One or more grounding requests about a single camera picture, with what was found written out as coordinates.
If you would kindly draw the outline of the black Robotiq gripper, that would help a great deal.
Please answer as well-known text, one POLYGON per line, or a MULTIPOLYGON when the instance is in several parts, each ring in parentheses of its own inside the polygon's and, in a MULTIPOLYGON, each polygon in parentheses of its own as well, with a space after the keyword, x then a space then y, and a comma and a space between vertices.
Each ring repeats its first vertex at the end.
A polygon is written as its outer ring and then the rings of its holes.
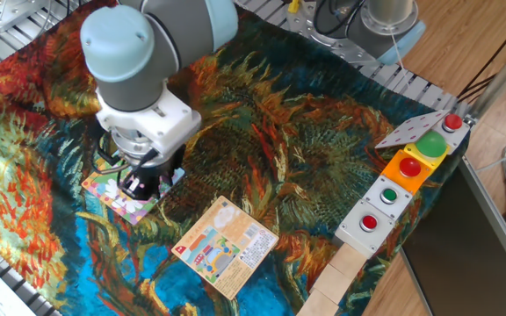
POLYGON ((159 195, 163 176, 167 176, 165 164, 152 167, 133 166, 119 183, 119 188, 134 200, 149 200, 159 195))

